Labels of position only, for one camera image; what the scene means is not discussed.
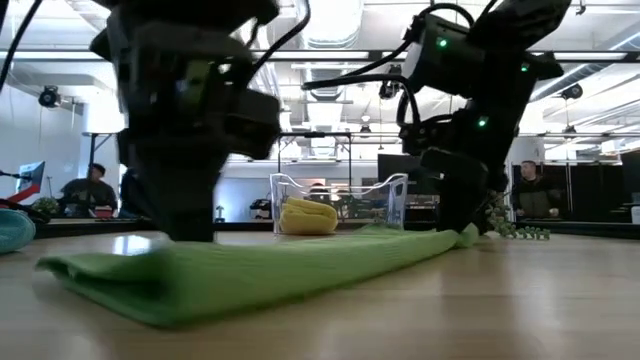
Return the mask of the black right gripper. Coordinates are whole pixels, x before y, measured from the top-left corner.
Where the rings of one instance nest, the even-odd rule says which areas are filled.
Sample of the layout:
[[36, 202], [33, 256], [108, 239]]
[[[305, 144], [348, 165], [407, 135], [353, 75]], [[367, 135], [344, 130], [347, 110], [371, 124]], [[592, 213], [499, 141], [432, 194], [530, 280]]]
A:
[[504, 162], [529, 102], [532, 84], [483, 86], [452, 113], [421, 119], [415, 94], [399, 100], [402, 150], [419, 159], [420, 184], [440, 195], [437, 230], [486, 231], [488, 189], [506, 186]]

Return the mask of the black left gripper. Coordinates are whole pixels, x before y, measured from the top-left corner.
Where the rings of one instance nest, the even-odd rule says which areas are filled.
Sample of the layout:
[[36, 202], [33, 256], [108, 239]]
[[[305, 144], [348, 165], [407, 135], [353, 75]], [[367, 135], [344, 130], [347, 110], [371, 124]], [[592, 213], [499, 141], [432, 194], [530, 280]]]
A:
[[[109, 61], [127, 125], [118, 146], [211, 143], [253, 147], [248, 99], [253, 57], [234, 32], [242, 19], [110, 19], [90, 49]], [[212, 242], [213, 192], [225, 154], [152, 151], [132, 156], [132, 202], [176, 242]]]

